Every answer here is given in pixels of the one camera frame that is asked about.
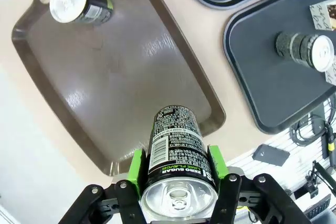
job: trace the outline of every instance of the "beige tabletop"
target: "beige tabletop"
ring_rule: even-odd
[[[250,0],[230,10],[216,10],[202,5],[198,0],[164,0],[226,112],[225,124],[204,138],[206,145],[218,145],[226,160],[257,147],[271,137],[257,129],[222,46],[224,28],[231,15],[258,1],[260,0]],[[111,177],[104,175],[93,164],[65,130],[34,85],[12,44],[12,29],[31,2],[32,0],[0,0],[0,67],[7,72],[43,132],[77,173],[87,183],[107,186]]]

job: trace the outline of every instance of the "brown tray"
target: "brown tray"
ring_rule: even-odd
[[[27,71],[73,139],[107,175],[147,148],[156,112],[192,109],[202,134],[225,121],[202,67],[162,0],[112,0],[100,26],[60,24],[33,0],[13,29]]]

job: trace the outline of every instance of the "silver can top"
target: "silver can top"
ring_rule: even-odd
[[[50,0],[53,18],[61,23],[74,21],[84,10],[87,0]]]
[[[327,36],[321,35],[314,41],[311,60],[319,72],[325,72],[331,67],[334,62],[334,46]]]
[[[142,210],[155,220],[186,220],[210,217],[217,200],[208,183],[190,177],[160,180],[142,195]]]

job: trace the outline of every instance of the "bolt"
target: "bolt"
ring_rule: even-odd
[[[264,176],[260,176],[260,177],[258,178],[258,181],[259,181],[260,183],[265,183],[266,178],[265,178]]]
[[[126,184],[125,182],[122,182],[122,183],[120,184],[120,187],[121,187],[121,188],[125,188],[125,187],[127,187],[127,184]]]
[[[236,181],[236,180],[237,180],[236,175],[230,175],[229,180],[230,180],[231,182]]]

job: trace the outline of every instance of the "small cardboard box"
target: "small cardboard box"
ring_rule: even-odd
[[[327,0],[309,8],[316,30],[336,29],[336,0]]]

